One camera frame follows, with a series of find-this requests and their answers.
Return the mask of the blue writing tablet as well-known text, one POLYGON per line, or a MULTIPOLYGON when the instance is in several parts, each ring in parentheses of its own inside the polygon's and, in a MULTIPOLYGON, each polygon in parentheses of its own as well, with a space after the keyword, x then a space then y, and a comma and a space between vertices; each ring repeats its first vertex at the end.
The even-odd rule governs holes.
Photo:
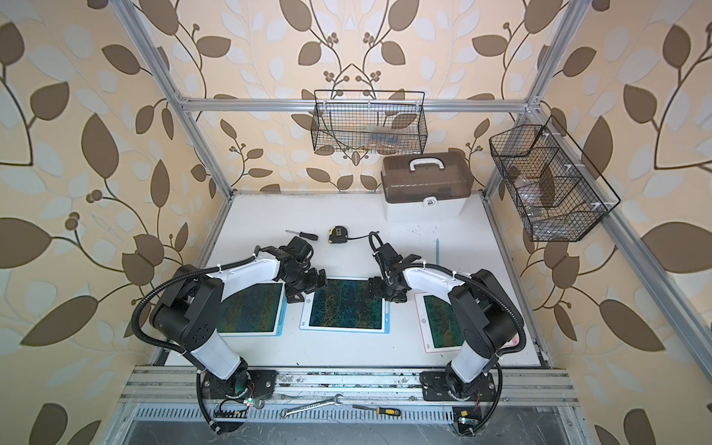
POLYGON ((299 323, 301 330, 388 334, 389 304, 376 298, 367 279, 328 278, 309 295, 299 323))
POLYGON ((285 306, 282 283, 253 285, 221 302, 217 331, 224 337, 279 337, 285 306))

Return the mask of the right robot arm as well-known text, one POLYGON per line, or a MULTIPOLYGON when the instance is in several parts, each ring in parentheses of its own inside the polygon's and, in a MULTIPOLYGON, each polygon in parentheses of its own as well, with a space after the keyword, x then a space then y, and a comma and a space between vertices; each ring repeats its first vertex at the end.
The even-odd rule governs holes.
POLYGON ((452 397, 472 397, 476 384, 500 365, 502 356, 526 348, 524 318, 490 271, 461 274, 415 254, 404 257, 376 232, 367 239, 380 270, 379 276, 369 280, 375 298, 404 303, 407 294, 415 291, 452 307, 464 338, 458 354, 445 367, 445 385, 452 397))

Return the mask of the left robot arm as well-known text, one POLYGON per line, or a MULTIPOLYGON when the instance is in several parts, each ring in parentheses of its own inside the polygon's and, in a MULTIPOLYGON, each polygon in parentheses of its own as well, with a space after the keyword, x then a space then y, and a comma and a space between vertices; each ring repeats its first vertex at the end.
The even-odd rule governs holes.
POLYGON ((137 302, 129 326, 137 339, 179 353, 198 372, 239 394, 251 378, 246 360, 218 332, 222 302, 267 281, 281 283, 288 301, 303 301, 327 281, 325 270, 312 267, 312 257, 312 245, 293 237, 285 246, 257 246, 233 263, 185 265, 137 302))

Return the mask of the pink writing tablet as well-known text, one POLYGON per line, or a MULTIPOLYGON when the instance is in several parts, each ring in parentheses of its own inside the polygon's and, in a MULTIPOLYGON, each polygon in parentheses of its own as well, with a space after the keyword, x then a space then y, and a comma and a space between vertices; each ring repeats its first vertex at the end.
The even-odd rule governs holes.
POLYGON ((415 293, 415 303, 425 352, 458 352, 465 339, 451 304, 426 293, 415 293))

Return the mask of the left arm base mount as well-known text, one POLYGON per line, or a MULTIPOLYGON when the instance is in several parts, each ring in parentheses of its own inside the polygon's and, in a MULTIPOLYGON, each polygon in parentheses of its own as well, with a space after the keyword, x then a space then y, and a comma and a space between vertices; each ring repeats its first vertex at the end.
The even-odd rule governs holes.
POLYGON ((200 388, 207 399, 232 399, 245 401, 248 398, 270 398, 276 389, 276 370, 238 369, 226 379, 206 372, 200 388))

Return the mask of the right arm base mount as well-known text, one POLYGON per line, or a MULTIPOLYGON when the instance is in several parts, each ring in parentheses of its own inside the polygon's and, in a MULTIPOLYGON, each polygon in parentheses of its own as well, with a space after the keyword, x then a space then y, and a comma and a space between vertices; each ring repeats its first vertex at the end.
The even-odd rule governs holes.
POLYGON ((454 372, 425 371, 419 375, 423 398, 427 402, 493 402, 498 385, 491 374, 462 383, 454 372))

